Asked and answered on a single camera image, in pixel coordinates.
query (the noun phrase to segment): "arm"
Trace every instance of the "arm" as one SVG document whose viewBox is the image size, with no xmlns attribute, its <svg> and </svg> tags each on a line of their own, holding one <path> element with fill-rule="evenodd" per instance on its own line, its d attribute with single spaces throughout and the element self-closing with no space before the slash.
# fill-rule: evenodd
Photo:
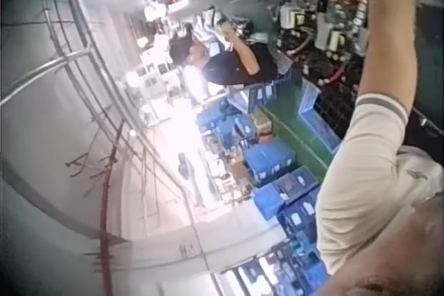
<svg viewBox="0 0 444 296">
<path fill-rule="evenodd" d="M 359 95 L 381 93 L 410 113 L 416 91 L 416 0 L 369 0 L 370 43 Z"/>
<path fill-rule="evenodd" d="M 330 274 L 421 191 L 399 174 L 397 159 L 416 90 L 415 0 L 369 2 L 371 36 L 356 108 L 316 203 L 318 249 Z"/>
<path fill-rule="evenodd" d="M 248 74 L 254 76 L 260 70 L 255 54 L 251 51 L 248 45 L 237 37 L 235 31 L 233 28 L 231 28 L 229 23 L 223 24 L 221 29 L 227 39 L 232 42 L 233 48 L 239 55 L 241 63 L 247 70 Z"/>
</svg>

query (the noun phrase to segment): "striped sleeve cuff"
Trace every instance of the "striped sleeve cuff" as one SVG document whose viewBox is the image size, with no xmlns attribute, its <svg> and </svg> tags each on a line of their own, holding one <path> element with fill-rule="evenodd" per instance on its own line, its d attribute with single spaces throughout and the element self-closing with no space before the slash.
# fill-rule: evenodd
<svg viewBox="0 0 444 296">
<path fill-rule="evenodd" d="M 358 109 L 362 105 L 378 105 L 387 109 L 398 116 L 404 124 L 407 125 L 409 121 L 409 113 L 406 108 L 401 105 L 401 103 L 397 102 L 395 99 L 383 95 L 383 94 L 364 94 L 357 98 L 355 108 Z"/>
</svg>

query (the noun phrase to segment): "man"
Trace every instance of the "man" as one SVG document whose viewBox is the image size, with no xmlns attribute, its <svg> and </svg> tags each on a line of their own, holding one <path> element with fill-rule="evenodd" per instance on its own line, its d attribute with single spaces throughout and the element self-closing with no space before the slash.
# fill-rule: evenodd
<svg viewBox="0 0 444 296">
<path fill-rule="evenodd" d="M 444 295 L 443 169 L 401 146 L 417 81 L 415 0 L 369 0 L 369 15 L 355 113 L 316 205 L 332 275 L 317 295 Z"/>
<path fill-rule="evenodd" d="M 208 82 L 224 86 L 268 82 L 280 73 L 293 70 L 290 63 L 280 71 L 275 61 L 278 57 L 272 55 L 268 44 L 255 42 L 247 45 L 228 22 L 221 25 L 221 31 L 231 43 L 232 51 L 222 51 L 210 57 L 205 45 L 188 34 L 170 41 L 171 59 L 179 66 L 199 68 Z"/>
</svg>

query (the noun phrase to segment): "black shirt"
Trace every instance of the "black shirt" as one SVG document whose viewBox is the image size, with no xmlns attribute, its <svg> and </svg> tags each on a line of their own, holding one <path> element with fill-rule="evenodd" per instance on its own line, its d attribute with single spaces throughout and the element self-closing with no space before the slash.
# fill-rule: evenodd
<svg viewBox="0 0 444 296">
<path fill-rule="evenodd" d="M 202 69 L 205 79 L 223 86 L 251 85 L 275 79 L 278 76 L 278 66 L 267 44 L 257 42 L 249 47 L 259 64 L 259 72 L 254 76 L 248 74 L 236 51 L 222 51 L 211 57 Z"/>
</svg>

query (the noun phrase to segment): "red pole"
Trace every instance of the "red pole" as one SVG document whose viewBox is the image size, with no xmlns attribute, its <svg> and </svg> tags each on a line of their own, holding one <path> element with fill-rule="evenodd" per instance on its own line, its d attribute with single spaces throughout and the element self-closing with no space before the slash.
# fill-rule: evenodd
<svg viewBox="0 0 444 296">
<path fill-rule="evenodd" d="M 100 262 L 102 266 L 102 278 L 103 287 L 105 289 L 105 294 L 107 296 L 113 296 L 112 288 L 112 276 L 110 269 L 110 242 L 108 239 L 108 197 L 110 192 L 110 180 L 112 173 L 112 166 L 114 165 L 117 153 L 117 145 L 119 144 L 120 138 L 122 136 L 122 130 L 124 121 L 120 123 L 119 128 L 117 128 L 116 140 L 112 146 L 111 154 L 108 160 L 108 169 L 105 174 L 105 179 L 103 180 L 103 192 L 102 192 L 102 202 L 101 202 L 101 212 L 100 212 Z"/>
</svg>

